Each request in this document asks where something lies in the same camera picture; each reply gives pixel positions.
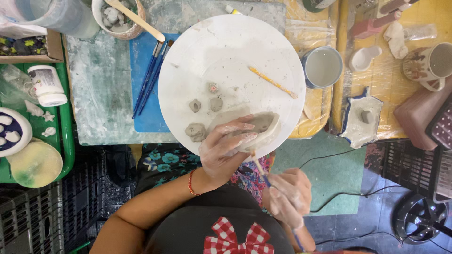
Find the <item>floral skirt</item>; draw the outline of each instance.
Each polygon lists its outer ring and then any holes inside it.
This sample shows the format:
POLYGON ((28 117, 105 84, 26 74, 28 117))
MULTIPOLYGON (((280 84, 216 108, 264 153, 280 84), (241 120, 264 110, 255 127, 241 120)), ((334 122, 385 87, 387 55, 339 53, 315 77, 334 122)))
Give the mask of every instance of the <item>floral skirt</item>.
MULTIPOLYGON (((275 151, 259 158, 265 172, 270 172, 274 161, 275 151)), ((174 180, 201 166, 200 157, 179 143, 144 144, 138 161, 135 195, 174 180)), ((242 163, 227 184, 248 191, 262 207, 262 190, 265 183, 260 178, 259 170, 253 161, 242 163)))

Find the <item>teal floor mat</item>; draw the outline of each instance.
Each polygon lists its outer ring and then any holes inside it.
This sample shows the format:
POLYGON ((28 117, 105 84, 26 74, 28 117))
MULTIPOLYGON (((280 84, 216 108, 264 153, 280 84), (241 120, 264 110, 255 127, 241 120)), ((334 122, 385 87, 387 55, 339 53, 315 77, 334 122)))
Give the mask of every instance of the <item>teal floor mat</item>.
MULTIPOLYGON (((300 167, 314 157, 332 155, 351 150, 350 144, 320 131, 311 139, 286 140, 276 150, 272 173, 300 167)), ((312 183, 311 210, 317 210, 331 196, 339 192, 360 193, 363 178, 366 147, 343 155, 316 159, 308 162, 302 170, 312 183)), ((358 196, 340 195, 321 211, 311 216, 354 214, 358 212, 358 196)))

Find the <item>table surface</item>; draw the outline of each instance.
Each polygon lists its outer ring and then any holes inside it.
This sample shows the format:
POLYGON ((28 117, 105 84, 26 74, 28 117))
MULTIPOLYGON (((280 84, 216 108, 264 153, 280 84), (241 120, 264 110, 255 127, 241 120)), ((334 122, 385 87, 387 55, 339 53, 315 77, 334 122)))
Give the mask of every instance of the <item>table surface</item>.
MULTIPOLYGON (((388 42, 383 38, 383 31, 366 39, 348 37, 348 31, 353 26, 356 6, 354 0, 343 0, 341 5, 341 19, 338 29, 338 51, 344 59, 344 75, 334 84, 333 95, 333 132, 342 128, 342 119, 346 106, 346 98, 360 95, 366 86, 371 87, 371 95, 384 102, 380 114, 380 124, 377 130, 378 139, 407 137, 394 117, 394 110, 411 97, 417 90, 425 89, 418 82, 410 81, 401 71, 402 59, 395 59, 391 54, 388 42), (378 45, 383 53, 376 57, 371 67, 365 72, 352 72, 348 68, 351 54, 362 47, 378 45)), ((452 42, 452 20, 450 0, 419 1, 402 12, 399 22, 402 26, 425 25, 435 23, 438 34, 436 38, 406 41, 409 51, 418 47, 431 47, 440 42, 452 42)))
MULTIPOLYGON (((144 0, 142 3, 148 9, 147 22, 164 33, 181 33, 198 20, 223 14, 223 6, 230 4, 281 32, 286 27, 285 35, 299 56, 313 47, 336 45, 338 3, 317 14, 306 11, 301 1, 292 0, 271 0, 271 3, 169 0, 159 4, 144 0)), ((136 132, 134 129, 129 41, 114 39, 100 31, 94 38, 85 40, 67 36, 65 44, 80 144, 177 141, 170 132, 136 132)), ((290 138, 311 137, 323 128, 330 114, 331 96, 332 87, 306 89, 305 107, 315 119, 311 121, 302 116, 290 138)))

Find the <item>white rag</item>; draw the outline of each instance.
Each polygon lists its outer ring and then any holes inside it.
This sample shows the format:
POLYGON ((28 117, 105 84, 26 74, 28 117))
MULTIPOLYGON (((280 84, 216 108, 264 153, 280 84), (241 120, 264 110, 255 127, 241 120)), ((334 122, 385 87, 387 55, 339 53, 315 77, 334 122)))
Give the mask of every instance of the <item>white rag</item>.
POLYGON ((405 46, 402 25, 395 21, 386 29, 383 34, 385 41, 389 43, 392 55, 397 59, 402 59, 408 54, 408 48, 405 46))

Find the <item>ceramic mug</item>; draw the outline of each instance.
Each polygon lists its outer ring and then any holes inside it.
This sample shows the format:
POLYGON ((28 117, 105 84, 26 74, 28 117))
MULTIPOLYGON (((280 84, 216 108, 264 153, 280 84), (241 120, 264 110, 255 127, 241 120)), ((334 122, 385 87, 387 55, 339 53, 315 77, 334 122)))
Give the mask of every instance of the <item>ceramic mug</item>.
POLYGON ((338 81, 342 74, 342 57, 330 46, 321 46, 306 52, 301 58, 306 86, 323 89, 338 81))
POLYGON ((403 73, 430 91, 444 88, 446 77, 452 74, 452 44, 440 43, 434 47, 419 47, 403 60, 403 73))

